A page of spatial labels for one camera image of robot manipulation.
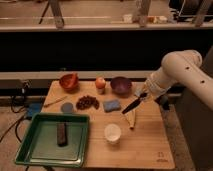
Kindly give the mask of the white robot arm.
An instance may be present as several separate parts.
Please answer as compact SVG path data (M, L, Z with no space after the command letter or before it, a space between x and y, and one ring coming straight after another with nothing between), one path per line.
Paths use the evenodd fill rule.
M146 100L155 100L180 83L213 110L213 78L200 68L201 64L202 56L196 50L170 52L163 57L161 67L136 88L135 95L146 93Z

